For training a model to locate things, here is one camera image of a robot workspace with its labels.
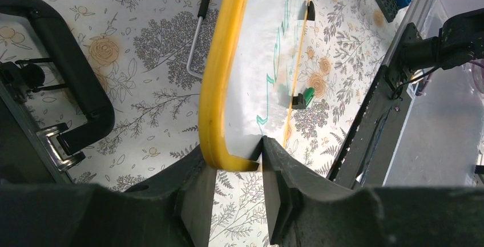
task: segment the green object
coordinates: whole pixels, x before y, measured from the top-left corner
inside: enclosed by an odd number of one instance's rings
[[[306,101],[306,105],[309,105],[313,100],[314,92],[315,90],[312,87],[309,87],[308,89],[306,89],[306,91],[304,91],[303,95],[304,95],[304,100]]]

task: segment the floral tablecloth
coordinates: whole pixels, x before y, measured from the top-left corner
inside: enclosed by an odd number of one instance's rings
[[[71,27],[116,108],[116,126],[84,150],[69,173],[76,183],[123,191],[176,162],[198,145],[200,80],[185,70],[201,0],[44,0]],[[325,176],[404,11],[388,24],[374,0],[313,0],[298,84],[317,99],[293,111],[284,146]],[[195,70],[202,72],[221,0],[212,0]],[[0,60],[47,56],[25,20],[0,16]],[[58,81],[49,66],[47,84]],[[41,126],[84,122],[63,91],[33,94],[28,107]],[[210,246],[268,246],[262,176],[217,176]]]

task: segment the black handle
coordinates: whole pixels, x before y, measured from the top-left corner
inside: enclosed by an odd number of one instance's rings
[[[88,120],[57,137],[65,152],[72,155],[106,137],[114,109],[62,16],[42,0],[0,0],[0,13],[29,20]]]

